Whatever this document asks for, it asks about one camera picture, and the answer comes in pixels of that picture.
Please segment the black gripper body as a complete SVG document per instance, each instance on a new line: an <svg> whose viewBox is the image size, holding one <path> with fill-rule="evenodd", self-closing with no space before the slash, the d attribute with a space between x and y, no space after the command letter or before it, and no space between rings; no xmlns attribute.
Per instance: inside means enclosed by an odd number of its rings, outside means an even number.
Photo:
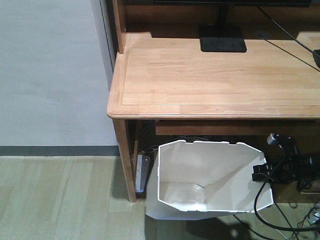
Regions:
<svg viewBox="0 0 320 240"><path fill-rule="evenodd" d="M253 166L252 180L287 185L292 182L314 181L320 178L320 154L278 156L274 161Z"/></svg>

